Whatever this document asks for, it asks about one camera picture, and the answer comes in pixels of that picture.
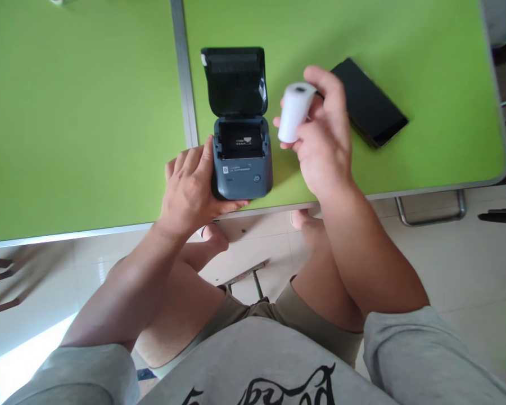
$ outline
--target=gray shirt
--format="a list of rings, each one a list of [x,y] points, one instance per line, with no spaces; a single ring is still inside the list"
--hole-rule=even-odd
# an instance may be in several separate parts
[[[299,332],[251,317],[210,337],[141,404],[506,404],[506,385],[431,307],[371,313],[371,382]],[[121,345],[58,348],[5,404],[132,404],[139,389]]]

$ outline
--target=portable printer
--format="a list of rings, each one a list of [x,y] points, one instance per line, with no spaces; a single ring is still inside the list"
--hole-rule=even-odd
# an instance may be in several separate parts
[[[273,185],[264,49],[204,48],[214,125],[213,192],[219,199],[264,197]]]

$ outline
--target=phone screen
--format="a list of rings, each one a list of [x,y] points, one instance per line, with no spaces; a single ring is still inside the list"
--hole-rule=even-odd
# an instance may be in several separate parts
[[[345,85],[351,124],[372,147],[384,146],[409,120],[351,58],[332,72]]]

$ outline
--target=forearm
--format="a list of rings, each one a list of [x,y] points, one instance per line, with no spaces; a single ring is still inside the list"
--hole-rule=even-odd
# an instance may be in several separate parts
[[[61,346],[132,346],[152,318],[162,286],[186,239],[152,226],[81,309]]]
[[[319,199],[341,278],[361,312],[403,313],[429,304],[423,285],[355,184]]]

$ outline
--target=hand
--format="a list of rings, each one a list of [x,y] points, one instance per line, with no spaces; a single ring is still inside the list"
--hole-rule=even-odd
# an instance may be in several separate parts
[[[156,226],[166,235],[190,237],[214,218],[249,204],[247,200],[220,201],[212,194],[212,138],[204,146],[181,152],[165,166],[167,185]]]
[[[281,148],[297,153],[305,183],[320,200],[329,197],[334,187],[354,183],[350,125],[341,81],[317,66],[308,66],[304,79],[317,88],[324,101],[318,95],[313,98],[310,120],[298,127],[298,141],[281,143]],[[274,125],[279,128],[280,123],[281,117],[275,117]]]

